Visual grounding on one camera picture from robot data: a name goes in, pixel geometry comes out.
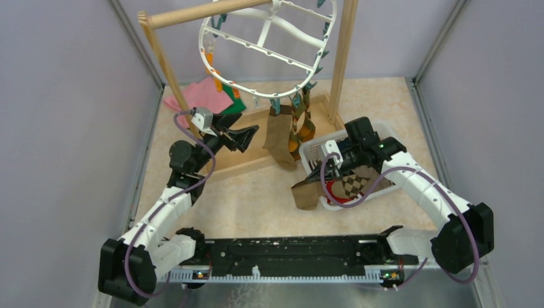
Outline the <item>tan ribbed sock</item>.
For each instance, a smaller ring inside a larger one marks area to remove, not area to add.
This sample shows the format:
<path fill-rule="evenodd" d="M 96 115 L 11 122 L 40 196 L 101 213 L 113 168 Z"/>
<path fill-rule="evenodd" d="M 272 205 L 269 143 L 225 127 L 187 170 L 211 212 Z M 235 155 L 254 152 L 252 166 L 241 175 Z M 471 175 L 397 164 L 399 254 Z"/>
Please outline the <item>tan ribbed sock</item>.
<path fill-rule="evenodd" d="M 291 187 L 296 208 L 299 210 L 316 210 L 319 198 L 325 193 L 320 182 L 298 182 Z"/>
<path fill-rule="evenodd" d="M 296 161 L 289 151 L 291 112 L 291 107 L 287 105 L 280 105 L 278 114 L 273 107 L 269 109 L 266 140 L 262 147 L 282 169 L 288 171 L 296 169 Z"/>

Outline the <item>olive striped sock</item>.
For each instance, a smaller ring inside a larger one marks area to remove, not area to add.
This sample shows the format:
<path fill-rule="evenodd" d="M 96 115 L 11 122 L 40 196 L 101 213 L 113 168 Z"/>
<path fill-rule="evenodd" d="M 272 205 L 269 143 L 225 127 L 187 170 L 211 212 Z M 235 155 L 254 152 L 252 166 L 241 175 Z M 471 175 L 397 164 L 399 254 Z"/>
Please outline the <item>olive striped sock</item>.
<path fill-rule="evenodd" d="M 303 113 L 303 109 L 301 109 L 302 105 L 299 103 L 296 107 L 294 103 L 291 103 L 291 116 L 292 116 L 292 123 L 291 123 L 291 130 L 289 132 L 289 140 L 288 140 L 288 150 L 293 159 L 299 159 L 299 147 L 300 147 L 300 138 L 298 136 L 298 121 Z"/>
<path fill-rule="evenodd" d="M 313 139 L 316 133 L 316 127 L 311 118 L 310 89 L 307 87 L 302 89 L 302 102 L 300 105 L 304 111 L 304 122 L 302 127 L 299 129 L 298 135 L 302 142 L 307 142 Z"/>

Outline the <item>white oval clip hanger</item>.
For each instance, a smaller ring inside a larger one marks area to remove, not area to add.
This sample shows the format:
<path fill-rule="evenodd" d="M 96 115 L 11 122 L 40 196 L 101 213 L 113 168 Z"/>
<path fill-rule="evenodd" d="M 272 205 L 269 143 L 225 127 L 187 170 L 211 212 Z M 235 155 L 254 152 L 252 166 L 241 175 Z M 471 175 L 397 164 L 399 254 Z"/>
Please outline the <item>white oval clip hanger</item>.
<path fill-rule="evenodd" d="M 292 1 L 272 1 L 267 10 L 243 8 L 228 13 L 222 13 L 218 15 L 218 20 L 215 20 L 214 16 L 204 18 L 199 32 L 198 44 L 201 51 L 201 59 L 203 60 L 206 70 L 212 75 L 215 81 L 233 88 L 234 91 L 243 91 L 257 98 L 269 99 L 272 106 L 277 107 L 281 98 L 288 97 L 301 91 L 308 83 L 310 83 L 314 75 L 320 73 L 323 69 L 320 66 L 320 61 L 323 57 L 328 55 L 326 47 L 338 13 L 337 1 L 331 0 L 330 6 L 331 12 L 323 15 L 311 8 L 300 6 Z M 282 16 L 279 15 L 281 8 L 294 10 L 308 15 L 309 17 L 323 21 L 324 27 L 322 36 L 319 38 L 310 35 L 293 23 L 282 18 Z M 240 38 L 231 33 L 223 31 L 221 27 L 223 23 L 225 23 L 226 18 L 230 15 L 261 20 L 263 22 L 263 26 L 257 41 L 251 42 L 245 38 Z M 310 60 L 297 60 L 293 56 L 272 49 L 271 44 L 268 44 L 268 41 L 271 37 L 269 33 L 273 28 L 278 28 L 283 34 L 286 34 L 289 39 L 294 40 L 296 43 L 303 43 L 311 47 L 311 54 L 314 57 Z M 215 50 L 217 38 L 222 38 L 226 41 L 236 43 L 248 50 L 261 53 L 266 57 L 301 69 L 305 73 L 305 79 L 300 83 L 295 84 L 292 89 L 283 92 L 267 93 L 239 85 L 235 80 L 223 76 L 219 72 L 218 66 L 213 64 L 211 56 Z"/>

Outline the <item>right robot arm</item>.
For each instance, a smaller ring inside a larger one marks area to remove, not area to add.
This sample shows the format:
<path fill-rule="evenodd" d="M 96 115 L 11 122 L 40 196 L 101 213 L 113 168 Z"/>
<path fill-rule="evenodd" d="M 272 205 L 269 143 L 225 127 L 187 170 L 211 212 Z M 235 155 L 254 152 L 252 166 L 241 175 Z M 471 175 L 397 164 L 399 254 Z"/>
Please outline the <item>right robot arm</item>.
<path fill-rule="evenodd" d="M 434 223 L 437 231 L 399 228 L 376 247 L 384 264 L 402 255 L 434 259 L 447 273 L 469 266 L 478 270 L 481 257 L 494 249 L 493 211 L 485 203 L 471 204 L 436 180 L 395 137 L 380 138 L 368 117 L 345 125 L 346 139 L 329 139 L 318 146 L 316 168 L 303 180 L 320 184 L 340 180 L 358 167 L 370 167 L 407 194 Z"/>

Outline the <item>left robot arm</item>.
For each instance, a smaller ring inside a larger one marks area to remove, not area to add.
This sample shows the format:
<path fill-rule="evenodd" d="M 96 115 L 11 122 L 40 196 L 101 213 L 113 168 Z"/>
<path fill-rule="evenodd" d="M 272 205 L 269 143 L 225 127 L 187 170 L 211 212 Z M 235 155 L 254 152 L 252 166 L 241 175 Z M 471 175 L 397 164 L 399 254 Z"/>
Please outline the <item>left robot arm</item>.
<path fill-rule="evenodd" d="M 118 239 L 107 239 L 100 251 L 98 290 L 142 307 L 161 294 L 160 278 L 168 282 L 182 262 L 198 265 L 205 247 L 195 235 L 165 235 L 201 196 L 216 170 L 217 153 L 226 148 L 244 153 L 259 126 L 232 129 L 242 115 L 214 114 L 194 108 L 174 115 L 173 121 L 187 139 L 169 149 L 171 175 L 154 206 Z"/>

